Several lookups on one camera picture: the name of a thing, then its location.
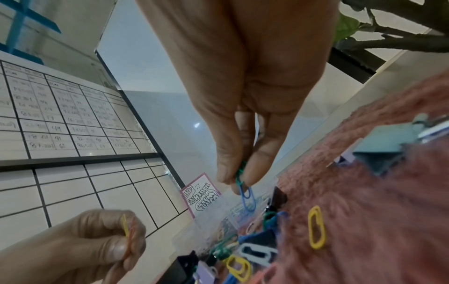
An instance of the hand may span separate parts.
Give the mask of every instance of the hand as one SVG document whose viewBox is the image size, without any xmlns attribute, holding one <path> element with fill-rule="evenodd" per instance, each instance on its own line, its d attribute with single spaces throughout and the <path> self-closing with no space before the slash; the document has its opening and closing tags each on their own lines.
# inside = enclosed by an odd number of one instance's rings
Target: hand
<svg viewBox="0 0 449 284">
<path fill-rule="evenodd" d="M 124 236 L 125 214 L 134 233 Z M 116 284 L 145 251 L 145 226 L 131 211 L 91 210 L 0 251 L 0 283 Z"/>
<path fill-rule="evenodd" d="M 137 3 L 217 144 L 217 180 L 233 183 L 246 160 L 241 180 L 255 184 L 324 71 L 339 1 Z"/>
</svg>

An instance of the pink fur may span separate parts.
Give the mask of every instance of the pink fur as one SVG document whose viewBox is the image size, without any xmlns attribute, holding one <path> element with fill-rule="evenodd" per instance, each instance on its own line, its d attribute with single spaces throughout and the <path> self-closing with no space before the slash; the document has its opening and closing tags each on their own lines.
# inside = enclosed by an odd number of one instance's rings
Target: pink fur
<svg viewBox="0 0 449 284">
<path fill-rule="evenodd" d="M 358 162 L 326 168 L 375 126 L 409 122 L 422 112 L 449 114 L 449 73 L 359 108 L 280 177 L 291 218 L 270 283 L 447 283 L 449 137 L 411 146 L 383 178 Z M 327 234 L 320 250 L 309 245 L 307 215 L 315 205 Z"/>
</svg>

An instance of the fingernail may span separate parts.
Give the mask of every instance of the fingernail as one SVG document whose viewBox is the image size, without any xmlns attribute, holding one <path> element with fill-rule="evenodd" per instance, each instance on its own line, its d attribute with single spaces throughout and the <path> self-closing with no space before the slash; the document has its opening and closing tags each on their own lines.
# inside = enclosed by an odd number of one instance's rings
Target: fingernail
<svg viewBox="0 0 449 284">
<path fill-rule="evenodd" d="M 224 165 L 218 165 L 217 168 L 217 181 L 225 182 L 228 177 L 228 168 Z"/>
<path fill-rule="evenodd" d="M 122 260 L 128 249 L 128 240 L 126 238 L 120 239 L 112 248 L 112 257 L 116 260 Z"/>
</svg>

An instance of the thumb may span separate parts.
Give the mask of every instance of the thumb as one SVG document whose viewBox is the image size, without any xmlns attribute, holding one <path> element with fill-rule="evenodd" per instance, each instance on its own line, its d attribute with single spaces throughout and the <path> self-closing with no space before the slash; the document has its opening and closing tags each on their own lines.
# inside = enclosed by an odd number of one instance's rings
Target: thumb
<svg viewBox="0 0 449 284">
<path fill-rule="evenodd" d="M 217 180 L 230 184 L 243 159 L 243 141 L 234 114 L 203 118 L 217 145 Z"/>
<path fill-rule="evenodd" d="M 77 239 L 70 253 L 77 267 L 104 265 L 120 261 L 128 249 L 124 236 L 111 236 L 100 239 Z"/>
</svg>

